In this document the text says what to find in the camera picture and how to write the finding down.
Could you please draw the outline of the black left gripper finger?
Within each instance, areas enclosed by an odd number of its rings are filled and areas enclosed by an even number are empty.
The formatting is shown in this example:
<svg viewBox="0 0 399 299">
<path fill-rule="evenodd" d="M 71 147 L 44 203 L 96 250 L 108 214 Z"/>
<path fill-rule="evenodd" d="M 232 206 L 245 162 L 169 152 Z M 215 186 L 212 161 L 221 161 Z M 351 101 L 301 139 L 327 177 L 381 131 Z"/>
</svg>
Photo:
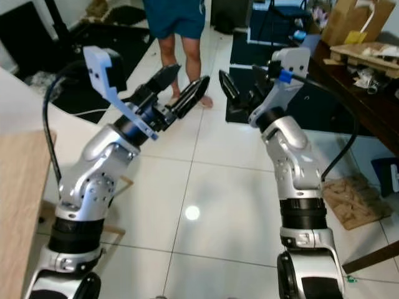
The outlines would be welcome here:
<svg viewBox="0 0 399 299">
<path fill-rule="evenodd" d="M 168 88 L 177 78 L 181 65 L 172 64 L 162 67 L 148 81 L 148 90 L 157 95 Z"/>
<path fill-rule="evenodd" d="M 211 77 L 202 76 L 189 83 L 188 87 L 181 92 L 177 102 L 172 105 L 172 114 L 177 118 L 185 117 L 205 96 L 210 81 Z"/>
</svg>

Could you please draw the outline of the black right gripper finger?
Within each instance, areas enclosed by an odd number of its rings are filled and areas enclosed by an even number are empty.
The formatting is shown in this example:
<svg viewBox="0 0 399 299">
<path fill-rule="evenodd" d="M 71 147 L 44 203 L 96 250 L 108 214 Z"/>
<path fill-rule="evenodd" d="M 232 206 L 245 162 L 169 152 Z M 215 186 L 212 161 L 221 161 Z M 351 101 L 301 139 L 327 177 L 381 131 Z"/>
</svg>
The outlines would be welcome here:
<svg viewBox="0 0 399 299">
<path fill-rule="evenodd" d="M 251 94 L 267 94 L 267 69 L 262 67 L 251 67 L 253 85 Z"/>
<path fill-rule="evenodd" d="M 236 88 L 230 74 L 220 69 L 218 71 L 218 77 L 223 94 L 227 97 L 228 103 L 240 103 L 240 91 Z"/>
</svg>

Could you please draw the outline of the small black floor mat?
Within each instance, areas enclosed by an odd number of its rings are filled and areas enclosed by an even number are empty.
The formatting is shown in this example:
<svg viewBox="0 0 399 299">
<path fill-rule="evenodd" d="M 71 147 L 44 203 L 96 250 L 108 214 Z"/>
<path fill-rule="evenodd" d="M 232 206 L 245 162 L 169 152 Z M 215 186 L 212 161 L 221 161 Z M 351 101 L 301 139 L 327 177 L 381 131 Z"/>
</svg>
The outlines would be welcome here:
<svg viewBox="0 0 399 299">
<path fill-rule="evenodd" d="M 250 103 L 250 90 L 256 83 L 252 65 L 267 65 L 272 54 L 279 49 L 282 49 L 282 46 L 269 43 L 249 43 L 247 32 L 236 32 L 234 34 L 228 74 L 240 92 L 239 99 L 241 103 Z M 315 114 L 312 112 L 313 91 L 313 86 L 303 85 L 287 107 L 288 114 L 293 116 L 302 128 L 308 130 L 315 123 Z"/>
</svg>

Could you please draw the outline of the dark blue storage crate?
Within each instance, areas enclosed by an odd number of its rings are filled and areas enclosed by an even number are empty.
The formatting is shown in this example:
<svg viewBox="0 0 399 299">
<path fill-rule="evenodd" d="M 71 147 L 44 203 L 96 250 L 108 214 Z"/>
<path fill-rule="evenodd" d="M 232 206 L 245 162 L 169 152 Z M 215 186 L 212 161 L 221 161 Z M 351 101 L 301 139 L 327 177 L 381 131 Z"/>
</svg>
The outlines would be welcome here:
<svg viewBox="0 0 399 299">
<path fill-rule="evenodd" d="M 248 38 L 251 42 L 285 45 L 295 31 L 304 31 L 311 19 L 302 6 L 277 5 L 267 9 L 252 9 Z"/>
</svg>

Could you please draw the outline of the person in blue shorts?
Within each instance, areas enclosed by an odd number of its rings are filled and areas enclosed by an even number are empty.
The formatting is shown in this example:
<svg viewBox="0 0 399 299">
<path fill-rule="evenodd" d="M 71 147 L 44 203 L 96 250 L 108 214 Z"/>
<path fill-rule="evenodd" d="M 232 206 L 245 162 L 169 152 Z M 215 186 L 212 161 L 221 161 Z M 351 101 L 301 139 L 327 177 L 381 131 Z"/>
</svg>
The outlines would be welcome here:
<svg viewBox="0 0 399 299">
<path fill-rule="evenodd" d="M 201 37 L 205 21 L 203 0 L 143 0 L 148 28 L 156 37 L 162 65 L 177 63 L 176 36 L 181 37 L 186 56 L 185 72 L 190 82 L 202 71 Z"/>
</svg>

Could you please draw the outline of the brown cardboard box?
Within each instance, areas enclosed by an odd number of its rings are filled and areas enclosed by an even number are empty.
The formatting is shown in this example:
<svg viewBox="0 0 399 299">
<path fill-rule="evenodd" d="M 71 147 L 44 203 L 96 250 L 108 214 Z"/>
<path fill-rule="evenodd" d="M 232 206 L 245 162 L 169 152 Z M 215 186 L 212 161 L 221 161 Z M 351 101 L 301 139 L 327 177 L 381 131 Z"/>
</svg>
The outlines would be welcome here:
<svg viewBox="0 0 399 299">
<path fill-rule="evenodd" d="M 337 0 L 321 39 L 329 46 L 376 42 L 395 0 Z"/>
</svg>

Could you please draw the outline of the dark brown wooden table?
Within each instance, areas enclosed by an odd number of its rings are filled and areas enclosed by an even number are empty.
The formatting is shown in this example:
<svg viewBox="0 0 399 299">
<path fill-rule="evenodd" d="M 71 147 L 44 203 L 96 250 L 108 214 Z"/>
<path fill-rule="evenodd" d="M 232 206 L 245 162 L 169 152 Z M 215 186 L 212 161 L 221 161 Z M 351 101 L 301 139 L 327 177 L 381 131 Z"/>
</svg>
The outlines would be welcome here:
<svg viewBox="0 0 399 299">
<path fill-rule="evenodd" d="M 354 79 L 342 65 L 327 65 L 323 62 L 333 52 L 328 43 L 320 40 L 311 47 L 309 74 L 319 80 L 327 91 L 314 97 L 314 108 L 320 109 L 333 132 L 354 133 L 376 137 L 390 151 L 399 167 L 399 100 L 386 92 L 370 95 L 354 86 Z"/>
</svg>

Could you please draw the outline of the large black floor mat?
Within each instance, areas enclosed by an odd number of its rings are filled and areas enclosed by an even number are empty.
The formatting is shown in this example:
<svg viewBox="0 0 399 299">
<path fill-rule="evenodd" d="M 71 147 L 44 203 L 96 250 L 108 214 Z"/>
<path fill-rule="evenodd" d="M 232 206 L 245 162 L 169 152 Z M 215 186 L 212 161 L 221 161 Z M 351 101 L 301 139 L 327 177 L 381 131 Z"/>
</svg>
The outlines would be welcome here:
<svg viewBox="0 0 399 299">
<path fill-rule="evenodd" d="M 68 29 L 54 0 L 44 0 L 44 3 L 57 24 L 46 25 L 32 0 L 0 15 L 0 42 L 16 63 L 16 75 L 20 79 L 31 79 L 38 72 L 56 74 L 81 58 L 82 48 L 89 45 L 116 51 L 122 57 L 123 77 L 128 79 L 155 40 L 148 29 L 135 26 L 136 22 L 145 20 L 142 9 L 123 9 L 123 20 L 128 20 L 128 24 L 82 21 Z M 50 28 L 56 31 L 57 37 L 51 36 Z"/>
</svg>

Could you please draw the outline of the brown pulp packaging piece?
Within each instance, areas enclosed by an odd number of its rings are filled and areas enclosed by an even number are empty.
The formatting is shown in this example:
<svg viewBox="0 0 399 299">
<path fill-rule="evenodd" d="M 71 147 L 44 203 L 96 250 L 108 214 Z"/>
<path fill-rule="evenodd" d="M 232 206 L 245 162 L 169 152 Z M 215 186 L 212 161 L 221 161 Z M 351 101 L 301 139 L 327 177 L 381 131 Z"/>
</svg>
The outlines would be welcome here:
<svg viewBox="0 0 399 299">
<path fill-rule="evenodd" d="M 323 199 L 345 230 L 353 230 L 380 221 L 393 214 L 362 174 L 328 180 L 323 183 Z"/>
</svg>

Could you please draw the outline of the dark blue box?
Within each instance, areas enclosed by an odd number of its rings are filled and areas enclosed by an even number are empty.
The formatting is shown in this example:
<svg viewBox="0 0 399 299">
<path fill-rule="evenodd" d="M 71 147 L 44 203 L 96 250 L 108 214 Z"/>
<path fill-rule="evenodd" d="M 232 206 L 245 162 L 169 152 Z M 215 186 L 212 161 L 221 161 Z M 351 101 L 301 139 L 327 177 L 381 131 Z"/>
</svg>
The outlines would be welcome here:
<svg viewBox="0 0 399 299">
<path fill-rule="evenodd" d="M 399 194 L 399 158 L 371 160 L 383 197 Z"/>
</svg>

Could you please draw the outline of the light wooden table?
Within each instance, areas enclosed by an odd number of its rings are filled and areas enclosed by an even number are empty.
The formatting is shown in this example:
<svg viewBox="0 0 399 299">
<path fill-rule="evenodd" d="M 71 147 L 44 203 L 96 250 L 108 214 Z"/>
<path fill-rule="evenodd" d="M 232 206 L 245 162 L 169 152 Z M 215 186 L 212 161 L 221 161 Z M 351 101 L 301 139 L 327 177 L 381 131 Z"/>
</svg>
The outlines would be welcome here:
<svg viewBox="0 0 399 299">
<path fill-rule="evenodd" d="M 23 299 L 49 165 L 44 131 L 1 136 L 0 299 Z"/>
</svg>

